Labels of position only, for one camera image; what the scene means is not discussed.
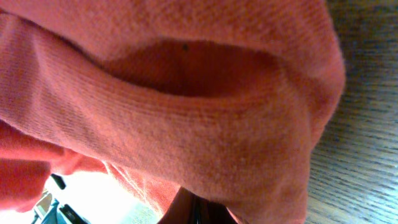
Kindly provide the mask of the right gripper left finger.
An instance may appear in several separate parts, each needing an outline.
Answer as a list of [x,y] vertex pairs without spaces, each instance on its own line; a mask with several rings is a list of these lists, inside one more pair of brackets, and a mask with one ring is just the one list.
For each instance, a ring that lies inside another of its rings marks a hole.
[[195,195],[181,187],[158,224],[194,224]]

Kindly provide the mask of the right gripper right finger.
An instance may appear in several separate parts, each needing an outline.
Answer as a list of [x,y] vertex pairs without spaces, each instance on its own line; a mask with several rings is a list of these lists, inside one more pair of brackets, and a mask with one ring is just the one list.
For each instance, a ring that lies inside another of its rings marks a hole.
[[237,224],[224,205],[201,198],[198,206],[199,224]]

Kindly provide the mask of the red soccer t-shirt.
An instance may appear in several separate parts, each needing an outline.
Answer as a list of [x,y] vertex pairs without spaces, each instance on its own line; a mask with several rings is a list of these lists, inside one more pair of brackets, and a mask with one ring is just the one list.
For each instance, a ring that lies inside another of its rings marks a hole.
[[240,223],[303,223],[345,86],[325,1],[2,1],[1,208],[50,174],[178,188]]

